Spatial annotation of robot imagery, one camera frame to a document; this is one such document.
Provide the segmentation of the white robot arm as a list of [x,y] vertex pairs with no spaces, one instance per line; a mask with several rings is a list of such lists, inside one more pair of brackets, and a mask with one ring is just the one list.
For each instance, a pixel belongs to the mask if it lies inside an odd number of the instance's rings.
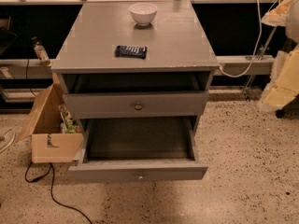
[[263,16],[262,23],[284,26],[286,36],[296,43],[292,51],[278,52],[270,82],[258,102],[262,111],[273,112],[281,110],[299,95],[299,0],[284,0]]

